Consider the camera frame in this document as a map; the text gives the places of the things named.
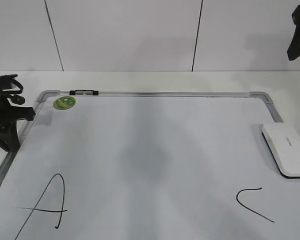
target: black marker line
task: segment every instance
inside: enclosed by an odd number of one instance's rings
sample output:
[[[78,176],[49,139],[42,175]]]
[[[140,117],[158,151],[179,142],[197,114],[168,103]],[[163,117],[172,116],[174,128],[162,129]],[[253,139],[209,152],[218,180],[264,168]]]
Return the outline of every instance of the black marker line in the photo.
[[[249,207],[243,205],[243,204],[239,201],[239,199],[238,199],[238,196],[239,196],[239,194],[240,194],[241,192],[244,192],[244,191],[253,191],[253,190],[261,190],[261,189],[262,189],[262,187],[259,187],[259,188],[247,188],[247,189],[242,189],[242,190],[240,190],[240,191],[236,194],[236,201],[237,201],[242,207],[244,207],[244,208],[250,210],[251,212],[253,212],[253,213],[259,215],[260,217],[263,217],[264,219],[267,219],[268,221],[274,223],[275,221],[272,221],[271,219],[269,219],[269,218],[263,216],[262,214],[260,214],[260,213],[258,213],[258,212],[256,212],[256,211],[252,210],[251,208],[249,208]]]
[[[195,66],[196,51],[197,51],[198,36],[199,36],[199,30],[200,30],[200,22],[201,22],[201,15],[202,15],[202,6],[203,6],[203,4],[204,4],[204,0],[201,0],[200,13],[199,13],[199,22],[198,22],[198,28],[196,30],[196,37],[195,37],[195,44],[194,44],[194,52],[193,52],[191,72],[194,71],[194,66]]]
[[[28,209],[28,210],[35,210],[35,211],[40,211],[40,212],[48,212],[48,213],[64,213],[66,210],[62,210],[62,211],[53,211],[53,210],[45,210],[45,209],[38,209],[38,208],[30,208],[30,207],[16,207],[17,209]]]
[[[26,220],[24,221],[22,227],[20,228],[18,234],[16,235],[16,237],[14,238],[14,240],[17,240],[17,238],[19,237],[22,229],[24,229],[26,223],[28,222],[29,218],[31,217],[32,213],[34,212],[34,210],[36,209],[37,205],[39,204],[39,202],[41,201],[42,197],[44,196],[45,192],[47,191],[47,188],[49,187],[50,183],[52,182],[52,180],[55,178],[55,176],[60,176],[61,179],[62,179],[62,182],[63,182],[63,197],[62,197],[62,206],[61,206],[61,211],[60,211],[60,218],[59,218],[59,222],[58,222],[58,225],[55,226],[56,229],[59,228],[60,226],[60,222],[61,222],[61,218],[62,218],[62,213],[63,213],[63,210],[64,210],[64,203],[65,203],[65,180],[63,178],[63,176],[60,174],[60,173],[56,173],[55,175],[53,175],[53,177],[50,179],[50,181],[48,182],[48,184],[46,185],[43,193],[41,194],[39,200],[36,202],[36,204],[34,205],[34,208],[32,208],[30,214],[28,215],[28,217],[26,218]]]

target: whiteboard surface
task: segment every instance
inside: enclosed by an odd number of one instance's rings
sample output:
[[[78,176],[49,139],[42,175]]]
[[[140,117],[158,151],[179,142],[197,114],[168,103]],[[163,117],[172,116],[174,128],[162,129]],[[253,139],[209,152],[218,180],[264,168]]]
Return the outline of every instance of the whiteboard surface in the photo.
[[[15,239],[55,173],[59,213],[34,211],[23,240],[300,239],[300,179],[283,178],[260,99],[50,97],[0,188],[0,240]],[[242,207],[240,201],[275,221]],[[60,210],[55,178],[37,209]]]

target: white wall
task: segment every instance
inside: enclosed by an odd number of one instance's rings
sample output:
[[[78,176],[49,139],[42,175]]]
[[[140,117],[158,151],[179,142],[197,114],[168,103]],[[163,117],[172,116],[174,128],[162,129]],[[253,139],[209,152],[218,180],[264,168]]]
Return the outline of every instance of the white wall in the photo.
[[[300,70],[289,61],[300,0],[204,0],[195,71]]]
[[[43,0],[0,0],[0,70],[61,70]]]
[[[201,0],[48,0],[65,71],[190,71]]]
[[[203,0],[195,71],[300,70],[300,0]],[[191,71],[201,0],[47,0],[65,71]],[[0,70],[61,71],[44,0],[0,0]]]

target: green round sticker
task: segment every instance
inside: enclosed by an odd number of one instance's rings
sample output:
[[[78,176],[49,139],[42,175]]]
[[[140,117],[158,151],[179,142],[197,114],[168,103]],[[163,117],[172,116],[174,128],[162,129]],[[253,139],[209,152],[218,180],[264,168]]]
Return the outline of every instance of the green round sticker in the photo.
[[[53,107],[58,110],[72,108],[76,104],[76,99],[72,96],[62,96],[54,101]]]

